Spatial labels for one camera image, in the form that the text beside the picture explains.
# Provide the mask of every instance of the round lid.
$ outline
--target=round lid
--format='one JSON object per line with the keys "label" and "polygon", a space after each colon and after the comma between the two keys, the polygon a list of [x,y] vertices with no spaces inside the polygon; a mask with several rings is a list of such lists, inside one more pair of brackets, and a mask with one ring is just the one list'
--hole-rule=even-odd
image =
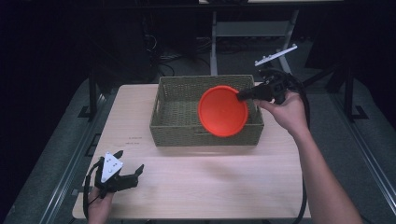
{"label": "round lid", "polygon": [[237,90],[216,86],[207,90],[198,104],[198,116],[204,128],[218,137],[239,133],[248,120],[248,106],[236,98]]}

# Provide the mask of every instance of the basket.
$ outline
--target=basket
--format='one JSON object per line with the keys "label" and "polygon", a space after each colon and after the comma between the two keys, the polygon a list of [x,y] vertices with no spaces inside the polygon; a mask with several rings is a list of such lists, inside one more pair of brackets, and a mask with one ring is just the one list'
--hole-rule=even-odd
{"label": "basket", "polygon": [[150,131],[157,147],[256,146],[262,135],[260,109],[247,100],[248,118],[241,132],[217,137],[201,124],[197,107],[208,89],[228,85],[252,88],[253,76],[161,77],[151,115]]}

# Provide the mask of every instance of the human arm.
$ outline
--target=human arm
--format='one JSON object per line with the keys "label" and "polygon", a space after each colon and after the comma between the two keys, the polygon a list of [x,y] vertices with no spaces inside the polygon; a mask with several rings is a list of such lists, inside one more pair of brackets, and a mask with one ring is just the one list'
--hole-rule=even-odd
{"label": "human arm", "polygon": [[282,105],[256,101],[293,137],[300,155],[311,217],[316,223],[362,223],[358,210],[324,160],[304,114],[300,95],[288,91]]}
{"label": "human arm", "polygon": [[90,202],[88,207],[89,224],[104,224],[110,215],[114,193],[109,192],[104,199],[98,197],[99,193],[99,188],[94,187],[88,196],[88,201]]}

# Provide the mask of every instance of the white bracket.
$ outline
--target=white bracket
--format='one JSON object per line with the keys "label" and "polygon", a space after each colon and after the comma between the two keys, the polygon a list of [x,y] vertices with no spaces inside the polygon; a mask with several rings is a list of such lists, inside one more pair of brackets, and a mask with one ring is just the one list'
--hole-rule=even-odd
{"label": "white bracket", "polygon": [[109,152],[105,155],[101,182],[105,183],[111,176],[122,168],[123,162],[119,161]]}
{"label": "white bracket", "polygon": [[278,58],[278,57],[280,57],[280,56],[282,56],[282,55],[284,55],[284,54],[286,54],[288,52],[291,52],[294,49],[297,49],[297,45],[295,45],[295,44],[293,44],[291,48],[282,50],[282,51],[280,51],[280,52],[278,52],[278,53],[276,53],[274,55],[270,54],[270,55],[268,55],[268,57],[263,56],[260,61],[254,62],[254,65],[255,66],[259,66],[260,64],[267,63],[267,62],[269,62],[269,61],[271,61],[271,60],[273,60],[275,58]]}

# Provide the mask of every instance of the human hand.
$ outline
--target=human hand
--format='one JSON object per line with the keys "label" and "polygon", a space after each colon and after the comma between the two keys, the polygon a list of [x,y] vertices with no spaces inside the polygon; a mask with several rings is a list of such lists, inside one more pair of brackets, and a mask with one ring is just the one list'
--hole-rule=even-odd
{"label": "human hand", "polygon": [[109,192],[104,199],[99,196],[100,190],[97,187],[92,189],[88,195],[88,223],[104,224],[108,219],[111,211],[111,202],[113,201],[114,193]]}
{"label": "human hand", "polygon": [[306,123],[304,103],[299,93],[286,91],[285,102],[275,105],[267,101],[255,100],[254,104],[268,110],[276,122],[286,129],[292,136],[297,133],[308,131]]}

